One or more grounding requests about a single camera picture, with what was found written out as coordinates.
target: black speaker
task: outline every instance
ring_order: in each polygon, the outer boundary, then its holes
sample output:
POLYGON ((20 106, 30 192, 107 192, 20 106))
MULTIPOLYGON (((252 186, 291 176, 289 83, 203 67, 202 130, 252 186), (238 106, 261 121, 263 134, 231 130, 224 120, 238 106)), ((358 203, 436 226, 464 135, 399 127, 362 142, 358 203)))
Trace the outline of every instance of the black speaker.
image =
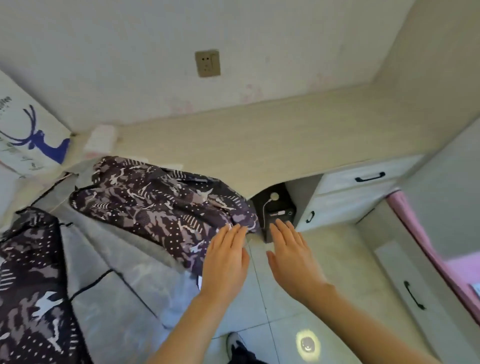
POLYGON ((284 183, 264 189, 252 197, 251 201, 257 212, 263 239, 266 243, 273 241, 269 229, 270 223, 274 223, 279 218, 283 222, 290 221, 293 224, 297 208, 293 204, 284 183), (278 200, 269 201, 274 193, 278 194, 278 200))

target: hand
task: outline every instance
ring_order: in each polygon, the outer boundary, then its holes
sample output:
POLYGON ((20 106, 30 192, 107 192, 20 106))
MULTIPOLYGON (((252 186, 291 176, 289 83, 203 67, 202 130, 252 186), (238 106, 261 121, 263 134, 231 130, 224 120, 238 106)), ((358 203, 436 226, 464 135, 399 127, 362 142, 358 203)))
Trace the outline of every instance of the hand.
POLYGON ((327 285, 320 265, 303 236, 290 221, 270 224, 275 253, 267 251, 268 264, 277 283, 292 298, 307 305, 308 298, 327 285))
POLYGON ((247 228, 225 225, 208 246, 204 261, 200 295, 223 305, 225 308, 240 292, 250 257, 243 247, 247 228))

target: electrical outlet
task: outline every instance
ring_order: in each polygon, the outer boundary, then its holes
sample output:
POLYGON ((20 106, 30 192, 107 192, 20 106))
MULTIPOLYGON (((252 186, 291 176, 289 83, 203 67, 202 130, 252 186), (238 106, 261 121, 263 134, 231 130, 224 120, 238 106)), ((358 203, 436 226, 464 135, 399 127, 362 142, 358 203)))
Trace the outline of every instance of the electrical outlet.
POLYGON ((195 52, 200 77, 220 76, 220 53, 216 49, 195 52))

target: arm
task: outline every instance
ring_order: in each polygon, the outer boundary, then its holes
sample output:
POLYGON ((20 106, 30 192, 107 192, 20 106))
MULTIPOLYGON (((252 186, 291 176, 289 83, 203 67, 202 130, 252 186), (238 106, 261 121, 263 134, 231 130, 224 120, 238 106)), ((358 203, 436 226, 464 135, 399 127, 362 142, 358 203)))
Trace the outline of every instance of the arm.
POLYGON ((410 348, 385 326, 354 307, 323 276, 307 242, 290 222, 270 224, 275 253, 267 252, 275 280, 325 322, 365 364, 438 364, 410 348))
POLYGON ((149 364, 201 364, 226 309, 247 278, 246 227, 220 229, 205 255, 202 288, 149 364))

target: charging cable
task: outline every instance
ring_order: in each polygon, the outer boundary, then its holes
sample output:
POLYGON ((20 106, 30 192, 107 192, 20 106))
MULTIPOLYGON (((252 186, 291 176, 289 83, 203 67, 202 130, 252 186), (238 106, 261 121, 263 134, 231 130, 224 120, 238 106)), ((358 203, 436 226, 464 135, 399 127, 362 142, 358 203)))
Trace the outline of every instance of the charging cable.
POLYGON ((277 201, 278 199, 280 198, 280 196, 278 195, 278 193, 276 192, 272 192, 270 194, 270 199, 264 203, 264 207, 262 207, 262 214, 264 216, 264 227, 263 229, 265 229, 265 224, 266 224, 266 219, 265 219, 265 206, 267 206, 267 204, 270 202, 270 201, 277 201))

